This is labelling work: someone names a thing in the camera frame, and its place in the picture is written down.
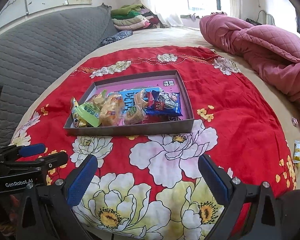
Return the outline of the yellow bread snack pack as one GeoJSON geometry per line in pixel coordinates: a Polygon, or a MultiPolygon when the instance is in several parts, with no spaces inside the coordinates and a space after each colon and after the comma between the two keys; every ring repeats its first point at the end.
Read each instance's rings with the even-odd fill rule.
{"type": "Polygon", "coordinates": [[[77,100],[72,97],[71,98],[71,115],[73,118],[73,125],[75,128],[86,127],[87,122],[78,114],[77,107],[79,106],[77,100]]]}

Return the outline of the green milk candy pack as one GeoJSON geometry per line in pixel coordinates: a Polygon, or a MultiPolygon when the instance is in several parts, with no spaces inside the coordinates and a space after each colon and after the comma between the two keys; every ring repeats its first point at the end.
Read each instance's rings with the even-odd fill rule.
{"type": "Polygon", "coordinates": [[[80,118],[92,127],[98,127],[101,124],[100,113],[107,99],[106,92],[106,90],[103,90],[77,107],[80,118]]]}

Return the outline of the rice cracker snack pack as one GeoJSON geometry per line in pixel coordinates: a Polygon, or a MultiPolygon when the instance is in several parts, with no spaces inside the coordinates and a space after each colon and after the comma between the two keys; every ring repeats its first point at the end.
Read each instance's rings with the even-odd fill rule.
{"type": "Polygon", "coordinates": [[[124,108],[125,103],[121,94],[114,93],[108,96],[100,112],[102,126],[119,125],[124,108]]]}

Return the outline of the green round cake pack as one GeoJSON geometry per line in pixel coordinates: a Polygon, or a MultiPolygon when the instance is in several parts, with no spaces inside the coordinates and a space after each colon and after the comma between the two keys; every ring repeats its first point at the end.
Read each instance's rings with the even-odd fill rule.
{"type": "Polygon", "coordinates": [[[125,125],[134,125],[142,122],[145,119],[145,113],[138,105],[130,107],[123,116],[125,125]]]}

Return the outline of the orange wafer biscuit pack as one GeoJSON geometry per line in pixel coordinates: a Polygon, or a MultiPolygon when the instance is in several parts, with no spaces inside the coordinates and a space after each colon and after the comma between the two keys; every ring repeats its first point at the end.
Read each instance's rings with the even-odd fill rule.
{"type": "Polygon", "coordinates": [[[134,103],[141,109],[145,109],[148,106],[148,101],[145,100],[146,91],[145,89],[140,90],[134,94],[134,103]]]}

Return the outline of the blue Oreo cookie pack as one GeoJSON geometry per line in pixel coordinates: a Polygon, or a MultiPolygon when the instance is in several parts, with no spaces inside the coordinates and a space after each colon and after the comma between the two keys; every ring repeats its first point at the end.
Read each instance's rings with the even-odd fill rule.
{"type": "Polygon", "coordinates": [[[154,103],[145,108],[146,115],[183,116],[181,111],[180,93],[152,90],[154,103]]]}

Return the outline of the red wafer snack bar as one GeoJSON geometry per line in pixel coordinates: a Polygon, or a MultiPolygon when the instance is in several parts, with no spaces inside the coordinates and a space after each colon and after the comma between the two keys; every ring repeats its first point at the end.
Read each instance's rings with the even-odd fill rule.
{"type": "Polygon", "coordinates": [[[147,92],[146,93],[146,99],[147,99],[147,106],[146,108],[151,108],[151,106],[154,103],[154,96],[153,96],[153,92],[147,92]]]}

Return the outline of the Snickers chocolate bar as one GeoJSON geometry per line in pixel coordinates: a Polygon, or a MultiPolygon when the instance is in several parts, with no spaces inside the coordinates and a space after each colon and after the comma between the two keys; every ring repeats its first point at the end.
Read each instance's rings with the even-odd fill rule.
{"type": "Polygon", "coordinates": [[[179,116],[166,116],[165,121],[180,121],[181,118],[179,116]]]}

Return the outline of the small yellow snack packet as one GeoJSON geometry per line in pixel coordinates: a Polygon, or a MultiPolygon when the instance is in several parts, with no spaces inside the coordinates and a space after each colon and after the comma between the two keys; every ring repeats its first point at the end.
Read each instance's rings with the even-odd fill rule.
{"type": "Polygon", "coordinates": [[[300,140],[294,142],[293,159],[294,164],[300,163],[300,140]]]}

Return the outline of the beige bed sheet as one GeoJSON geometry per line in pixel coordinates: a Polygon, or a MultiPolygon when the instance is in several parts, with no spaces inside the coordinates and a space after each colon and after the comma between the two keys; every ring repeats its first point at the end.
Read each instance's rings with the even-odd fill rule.
{"type": "Polygon", "coordinates": [[[98,48],[85,56],[81,61],[78,61],[71,69],[65,72],[61,77],[54,81],[29,107],[19,122],[16,131],[13,134],[11,142],[19,136],[19,130],[22,128],[28,129],[30,127],[30,119],[33,113],[39,107],[39,104],[79,66],[92,57],[99,57],[121,49],[130,48],[144,48],[144,47],[162,47],[162,46],[178,46],[178,47],[206,47],[214,49],[217,54],[232,60],[239,67],[241,73],[247,77],[255,87],[259,90],[264,99],[273,108],[277,115],[285,137],[288,141],[289,148],[292,150],[294,141],[300,139],[300,127],[294,127],[291,118],[299,118],[298,111],[292,103],[287,100],[286,96],[276,88],[265,83],[250,66],[244,61],[243,58],[233,56],[222,52],[220,49],[213,47],[206,42],[202,37],[199,29],[191,27],[174,27],[165,29],[148,29],[136,31],[131,37],[125,38],[122,41],[112,43],[110,45],[98,48]]]}

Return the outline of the red floral cloth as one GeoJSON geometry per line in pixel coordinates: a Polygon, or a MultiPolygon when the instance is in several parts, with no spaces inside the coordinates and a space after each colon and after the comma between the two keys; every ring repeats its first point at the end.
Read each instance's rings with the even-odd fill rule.
{"type": "Polygon", "coordinates": [[[296,188],[273,109],[235,64],[203,47],[134,48],[93,57],[39,104],[11,143],[43,143],[43,155],[68,154],[67,164],[48,172],[47,184],[94,155],[98,171],[74,211],[90,229],[134,239],[205,238],[223,208],[198,170],[202,154],[244,183],[269,182],[276,196],[296,188]],[[94,82],[163,70],[178,71],[184,81],[194,114],[190,133],[66,134],[71,99],[81,98],[94,82]]]}

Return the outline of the dark patterned pillow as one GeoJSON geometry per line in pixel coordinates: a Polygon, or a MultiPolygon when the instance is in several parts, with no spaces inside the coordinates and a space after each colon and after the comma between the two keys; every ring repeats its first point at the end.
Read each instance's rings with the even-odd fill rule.
{"type": "Polygon", "coordinates": [[[112,35],[110,37],[107,37],[102,40],[101,46],[106,46],[108,44],[123,40],[125,38],[128,38],[133,35],[133,32],[131,30],[122,30],[116,33],[115,35],[112,35]]]}

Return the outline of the pink quilted blanket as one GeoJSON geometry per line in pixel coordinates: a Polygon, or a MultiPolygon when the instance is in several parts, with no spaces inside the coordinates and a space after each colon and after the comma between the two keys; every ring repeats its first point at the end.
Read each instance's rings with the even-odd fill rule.
{"type": "Polygon", "coordinates": [[[300,38],[273,25],[252,25],[239,18],[211,14],[200,31],[213,46],[245,59],[268,84],[300,110],[300,38]]]}

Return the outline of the folded clothes stack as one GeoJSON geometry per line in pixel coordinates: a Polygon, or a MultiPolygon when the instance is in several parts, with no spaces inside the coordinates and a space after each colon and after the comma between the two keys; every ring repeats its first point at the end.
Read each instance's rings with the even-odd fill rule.
{"type": "Polygon", "coordinates": [[[142,4],[124,5],[111,10],[111,19],[118,31],[167,28],[159,16],[142,4]]]}

